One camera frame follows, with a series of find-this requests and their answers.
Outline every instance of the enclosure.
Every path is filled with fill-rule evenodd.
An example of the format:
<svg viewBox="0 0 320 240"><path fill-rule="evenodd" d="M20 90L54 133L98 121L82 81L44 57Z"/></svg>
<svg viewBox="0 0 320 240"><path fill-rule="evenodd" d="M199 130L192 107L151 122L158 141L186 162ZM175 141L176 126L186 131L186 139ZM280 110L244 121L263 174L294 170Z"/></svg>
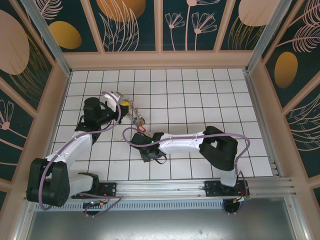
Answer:
<svg viewBox="0 0 320 240"><path fill-rule="evenodd" d="M319 239L319 16L319 0L1 1L0 238L72 238L82 226L92 239ZM148 136L214 126L249 138L237 165L247 206L228 216L223 197L206 196L221 176L199 152L144 162L123 138L128 116L68 170L116 183L108 228L81 219L85 200L47 212L27 201L31 162L56 153L103 91L131 102ZM235 138L239 154L247 143Z"/></svg>

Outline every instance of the purple cable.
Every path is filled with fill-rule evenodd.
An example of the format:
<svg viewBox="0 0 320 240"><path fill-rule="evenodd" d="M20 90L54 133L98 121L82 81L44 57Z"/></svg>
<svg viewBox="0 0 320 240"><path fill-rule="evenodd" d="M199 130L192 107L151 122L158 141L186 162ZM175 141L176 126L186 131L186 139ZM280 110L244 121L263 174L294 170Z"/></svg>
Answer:
<svg viewBox="0 0 320 240"><path fill-rule="evenodd" d="M116 106L118 108L118 112L119 112L119 115L118 115L118 118L116 120L116 122L104 129L104 130L99 130L99 131L90 131L90 132L84 132L84 133L81 133L79 134L78 136L72 138L70 141L68 141L61 149L60 151L57 152L57 154L51 159L51 161L48 163L48 165L45 167L44 171L43 171L43 174L41 176L41 179L40 179L40 185L39 185L39 194L38 194L38 200L39 200L39 205L40 205L40 208L44 211L47 211L49 210L52 206L49 206L49 207L45 207L43 202L42 202L42 191L43 191L43 187L44 187L44 182L45 182L45 179L46 179L46 174L50 168L50 166L52 165L52 163L58 158L60 157L60 154L71 144L73 143L74 141L76 141L78 138L81 138L82 136L84 135L87 135L87 134L100 134L100 133L103 133L103 132L106 132L106 131L109 131L111 129L113 129L120 121L120 118L121 118L121 108L120 108L120 104L119 102L116 100L116 98L114 96L112 96L110 93L106 92L106 91L103 91L101 93L102 95L109 95L115 102L116 102Z"/></svg>
<svg viewBox="0 0 320 240"><path fill-rule="evenodd" d="M113 204L111 204L111 206L109 206L107 209L103 210L103 211L100 211L98 212L97 214L95 215L92 215L91 217L92 218L95 218L95 217L98 217L98 216L101 216L102 214L105 214L106 212L108 212L110 209L112 209L118 202L120 202L120 200L123 198L122 196L100 196L100 195L93 195L93 194L89 194L89 193L85 193L85 192L80 192L79 193L80 195L84 195L84 196L88 196L88 197L93 197L93 198L98 198L98 199L104 199L104 200L107 200L107 199L118 199L117 201L115 201ZM87 210L88 208L90 208L91 206L88 205L86 206L86 208L84 209L84 213L85 213L85 216L88 217L89 214L87 213Z"/></svg>
<svg viewBox="0 0 320 240"><path fill-rule="evenodd" d="M212 138L212 137L239 137L242 139L245 139L247 142L247 146L243 149L243 151L235 158L234 161L234 169L235 169L235 174L239 175L238 173L238 160L241 158L241 156L248 150L248 148L250 147L250 140L249 138L247 138L246 136L243 136L241 134L236 134L236 133L217 133L217 134L209 134L209 135L202 135L202 136L173 136L173 137L168 137L168 138L164 138L162 140L159 141L155 141L152 143L148 143L148 144L134 144L131 143L129 140L126 139L125 136L125 132L128 130L136 130L138 132L138 129L134 128L134 127L127 127L126 129L123 130L122 132L122 137L124 139L124 141L126 141L126 143L128 143L129 145L133 146L133 147L137 147L137 148L141 148L141 147L150 147L168 140L188 140L188 139L205 139L205 138Z"/></svg>

